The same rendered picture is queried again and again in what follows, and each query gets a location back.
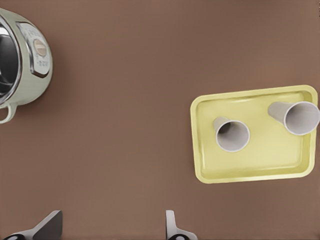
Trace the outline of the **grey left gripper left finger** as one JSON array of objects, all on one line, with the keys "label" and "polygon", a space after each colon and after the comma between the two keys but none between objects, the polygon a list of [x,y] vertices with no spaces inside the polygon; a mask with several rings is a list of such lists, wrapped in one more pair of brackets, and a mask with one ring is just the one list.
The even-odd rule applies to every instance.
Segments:
[{"label": "grey left gripper left finger", "polygon": [[15,232],[3,240],[61,240],[63,233],[63,212],[54,210],[35,227]]}]

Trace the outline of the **pale yellow rectangular tray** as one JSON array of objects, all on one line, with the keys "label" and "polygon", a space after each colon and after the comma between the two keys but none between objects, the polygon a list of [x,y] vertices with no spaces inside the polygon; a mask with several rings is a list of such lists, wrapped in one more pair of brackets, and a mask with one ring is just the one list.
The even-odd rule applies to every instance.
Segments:
[{"label": "pale yellow rectangular tray", "polygon": [[[307,176],[316,161],[316,131],[298,136],[268,114],[274,102],[318,102],[310,85],[284,86],[201,95],[190,106],[196,177],[205,184]],[[225,117],[249,129],[248,144],[236,152],[216,141],[214,120]]]}]

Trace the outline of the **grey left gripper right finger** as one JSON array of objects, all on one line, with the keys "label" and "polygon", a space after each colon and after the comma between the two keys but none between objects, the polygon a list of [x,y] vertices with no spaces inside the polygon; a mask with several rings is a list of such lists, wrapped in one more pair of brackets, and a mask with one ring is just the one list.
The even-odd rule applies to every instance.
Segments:
[{"label": "grey left gripper right finger", "polygon": [[175,213],[173,210],[165,211],[166,240],[197,240],[197,236],[190,231],[177,227]]}]

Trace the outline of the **white paper cup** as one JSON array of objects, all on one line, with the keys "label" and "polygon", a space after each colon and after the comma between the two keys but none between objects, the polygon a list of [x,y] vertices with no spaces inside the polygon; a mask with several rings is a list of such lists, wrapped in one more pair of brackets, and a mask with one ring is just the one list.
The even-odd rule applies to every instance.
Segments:
[{"label": "white paper cup", "polygon": [[320,123],[320,110],[308,101],[273,102],[268,107],[268,115],[297,136],[304,136],[315,130]]},{"label": "white paper cup", "polygon": [[238,152],[250,141],[250,130],[240,120],[220,116],[213,121],[213,129],[217,145],[226,152]]}]

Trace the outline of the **pale green rice cooker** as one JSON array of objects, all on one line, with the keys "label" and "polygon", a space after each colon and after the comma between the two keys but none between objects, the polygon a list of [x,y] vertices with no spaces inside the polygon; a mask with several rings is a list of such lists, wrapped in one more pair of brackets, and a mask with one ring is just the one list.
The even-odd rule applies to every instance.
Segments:
[{"label": "pale green rice cooker", "polygon": [[28,19],[0,8],[0,110],[9,122],[17,107],[33,102],[48,88],[53,56],[42,32]]}]

